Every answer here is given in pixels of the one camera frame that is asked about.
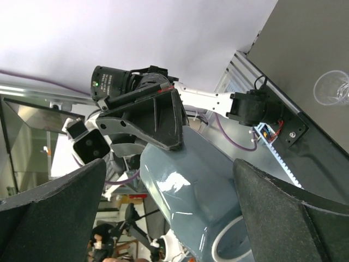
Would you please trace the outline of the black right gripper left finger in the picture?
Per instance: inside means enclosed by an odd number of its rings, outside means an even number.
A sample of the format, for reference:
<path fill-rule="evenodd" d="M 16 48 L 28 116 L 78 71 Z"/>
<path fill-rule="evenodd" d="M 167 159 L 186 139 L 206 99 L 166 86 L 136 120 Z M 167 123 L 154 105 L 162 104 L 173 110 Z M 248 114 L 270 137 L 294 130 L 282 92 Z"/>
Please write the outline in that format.
<path fill-rule="evenodd" d="M 106 176 L 89 164 L 1 200 L 1 261 L 84 261 Z"/>

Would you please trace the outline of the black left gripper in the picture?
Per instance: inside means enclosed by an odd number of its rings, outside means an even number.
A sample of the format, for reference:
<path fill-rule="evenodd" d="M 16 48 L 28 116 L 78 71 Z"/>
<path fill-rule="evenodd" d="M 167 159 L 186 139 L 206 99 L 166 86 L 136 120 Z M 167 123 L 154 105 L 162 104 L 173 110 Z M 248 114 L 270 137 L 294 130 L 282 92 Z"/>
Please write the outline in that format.
<path fill-rule="evenodd" d="M 172 86 L 177 78 L 165 68 L 122 70 L 97 66 L 97 106 L 111 109 L 118 97 L 152 85 Z M 147 143 L 167 151 L 183 144 L 183 104 L 176 89 L 162 91 L 103 112 L 96 119 L 103 135 L 111 135 L 117 157 L 143 152 Z"/>

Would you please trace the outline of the grey blue ceramic mug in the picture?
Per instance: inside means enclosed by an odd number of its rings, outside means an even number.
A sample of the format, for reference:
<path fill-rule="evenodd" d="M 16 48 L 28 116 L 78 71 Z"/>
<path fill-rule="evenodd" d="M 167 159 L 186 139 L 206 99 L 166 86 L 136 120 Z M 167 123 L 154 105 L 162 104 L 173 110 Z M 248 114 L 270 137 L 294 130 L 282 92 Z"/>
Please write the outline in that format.
<path fill-rule="evenodd" d="M 148 144 L 140 177 L 178 241 L 199 261 L 251 254 L 234 186 L 233 160 L 190 127 L 179 151 Z"/>

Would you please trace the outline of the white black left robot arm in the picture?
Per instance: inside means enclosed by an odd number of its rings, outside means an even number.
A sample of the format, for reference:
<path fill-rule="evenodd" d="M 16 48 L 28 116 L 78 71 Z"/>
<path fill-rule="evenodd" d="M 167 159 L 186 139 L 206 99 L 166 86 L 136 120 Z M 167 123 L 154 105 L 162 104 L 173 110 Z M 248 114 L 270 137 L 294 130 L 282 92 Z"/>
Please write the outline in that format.
<path fill-rule="evenodd" d="M 95 67 L 91 97 L 100 107 L 96 125 L 122 156 L 141 154 L 148 144 L 177 151 L 189 116 L 210 111 L 239 124 L 277 124 L 283 105 L 264 87 L 242 92 L 205 92 L 188 88 L 165 68 L 123 70 Z"/>

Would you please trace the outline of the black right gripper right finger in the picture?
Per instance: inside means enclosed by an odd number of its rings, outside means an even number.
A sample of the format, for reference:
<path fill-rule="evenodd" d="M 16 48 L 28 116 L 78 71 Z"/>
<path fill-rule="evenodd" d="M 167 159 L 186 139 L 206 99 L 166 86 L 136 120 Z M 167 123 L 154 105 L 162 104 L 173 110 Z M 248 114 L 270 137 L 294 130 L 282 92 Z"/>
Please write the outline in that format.
<path fill-rule="evenodd" d="M 234 161 L 233 175 L 255 261 L 348 261 L 348 205 L 243 159 Z"/>

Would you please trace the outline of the small clear plastic cup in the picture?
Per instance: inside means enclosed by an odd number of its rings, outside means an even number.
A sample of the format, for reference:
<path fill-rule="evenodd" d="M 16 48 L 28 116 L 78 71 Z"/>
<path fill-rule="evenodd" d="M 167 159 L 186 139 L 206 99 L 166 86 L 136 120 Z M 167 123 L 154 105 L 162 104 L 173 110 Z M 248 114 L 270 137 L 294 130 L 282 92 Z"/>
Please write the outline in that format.
<path fill-rule="evenodd" d="M 315 82 L 313 95 L 324 106 L 348 105 L 348 73 L 340 70 L 324 73 Z"/>

